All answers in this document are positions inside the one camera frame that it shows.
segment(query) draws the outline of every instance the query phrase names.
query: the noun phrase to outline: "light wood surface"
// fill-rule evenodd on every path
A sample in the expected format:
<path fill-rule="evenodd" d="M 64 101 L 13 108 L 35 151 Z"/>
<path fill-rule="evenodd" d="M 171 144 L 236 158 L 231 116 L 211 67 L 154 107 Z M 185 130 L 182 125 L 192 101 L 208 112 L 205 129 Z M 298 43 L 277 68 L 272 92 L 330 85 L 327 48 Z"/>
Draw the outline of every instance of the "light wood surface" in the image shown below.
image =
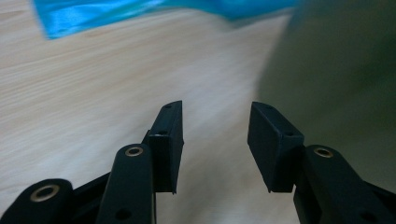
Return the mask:
<path fill-rule="evenodd" d="M 108 172 L 162 105 L 182 100 L 178 194 L 158 195 L 158 223 L 298 223 L 292 195 L 268 194 L 247 145 L 289 17 L 233 27 L 181 9 L 49 41 L 29 1 L 1 1 L 0 214 L 40 180 L 76 188 Z"/>

